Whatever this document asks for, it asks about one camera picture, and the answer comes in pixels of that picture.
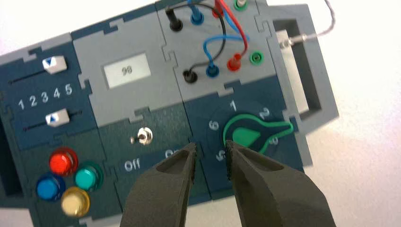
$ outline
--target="blue push button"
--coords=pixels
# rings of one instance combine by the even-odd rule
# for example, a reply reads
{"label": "blue push button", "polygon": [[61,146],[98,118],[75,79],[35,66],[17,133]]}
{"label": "blue push button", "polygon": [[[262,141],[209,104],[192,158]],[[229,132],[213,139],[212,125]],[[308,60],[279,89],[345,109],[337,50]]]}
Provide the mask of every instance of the blue push button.
{"label": "blue push button", "polygon": [[44,200],[51,200],[57,195],[57,191],[57,185],[51,179],[42,180],[37,187],[38,196]]}
{"label": "blue push button", "polygon": [[45,174],[39,179],[36,185],[36,193],[39,198],[43,200],[58,200],[64,191],[64,180],[61,177],[53,174]]}

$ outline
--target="white background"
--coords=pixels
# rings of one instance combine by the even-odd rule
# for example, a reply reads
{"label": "white background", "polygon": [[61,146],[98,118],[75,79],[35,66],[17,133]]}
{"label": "white background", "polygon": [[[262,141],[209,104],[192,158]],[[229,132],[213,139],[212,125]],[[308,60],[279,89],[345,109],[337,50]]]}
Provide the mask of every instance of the white background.
{"label": "white background", "polygon": [[[0,0],[0,54],[79,29],[152,0]],[[323,0],[309,4],[316,30],[330,23]],[[401,28],[399,0],[332,0],[337,25],[319,39],[340,117],[307,136],[306,174],[326,195],[339,227],[401,223]],[[0,226],[29,226],[0,210]],[[187,226],[240,226],[232,198],[188,209]]]}

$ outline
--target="red wire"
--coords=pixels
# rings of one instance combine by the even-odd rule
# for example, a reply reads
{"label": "red wire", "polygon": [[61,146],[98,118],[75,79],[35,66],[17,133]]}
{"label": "red wire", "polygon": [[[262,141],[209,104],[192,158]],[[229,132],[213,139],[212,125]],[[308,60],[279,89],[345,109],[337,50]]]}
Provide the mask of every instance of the red wire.
{"label": "red wire", "polygon": [[242,40],[244,41],[244,50],[242,51],[241,56],[243,56],[246,51],[248,50],[248,41],[246,40],[246,36],[244,31],[241,28],[241,25],[239,24],[238,20],[234,16],[233,12],[231,12],[230,7],[227,6],[227,4],[224,2],[224,0],[218,0],[220,2],[220,5],[226,10],[227,14],[230,16],[231,20],[234,22],[235,26],[238,28],[239,33],[242,37]]}

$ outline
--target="yellow push button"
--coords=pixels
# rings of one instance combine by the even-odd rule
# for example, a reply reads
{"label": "yellow push button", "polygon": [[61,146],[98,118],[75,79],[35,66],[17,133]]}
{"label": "yellow push button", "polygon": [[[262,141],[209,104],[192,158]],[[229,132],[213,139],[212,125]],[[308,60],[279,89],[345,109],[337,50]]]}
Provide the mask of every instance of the yellow push button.
{"label": "yellow push button", "polygon": [[90,207],[89,195],[78,187],[70,187],[61,198],[61,209],[67,216],[82,217]]}

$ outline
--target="electronic control panel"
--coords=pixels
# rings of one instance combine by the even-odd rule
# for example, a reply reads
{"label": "electronic control panel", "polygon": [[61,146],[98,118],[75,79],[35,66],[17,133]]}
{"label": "electronic control panel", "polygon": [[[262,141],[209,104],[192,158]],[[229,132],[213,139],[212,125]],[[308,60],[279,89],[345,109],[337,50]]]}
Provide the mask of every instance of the electronic control panel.
{"label": "electronic control panel", "polygon": [[221,2],[162,0],[1,56],[0,206],[36,227],[118,222],[141,173],[189,142],[190,205],[233,195],[226,140],[311,165],[305,136],[337,107],[317,40],[279,44],[314,32],[308,7]]}

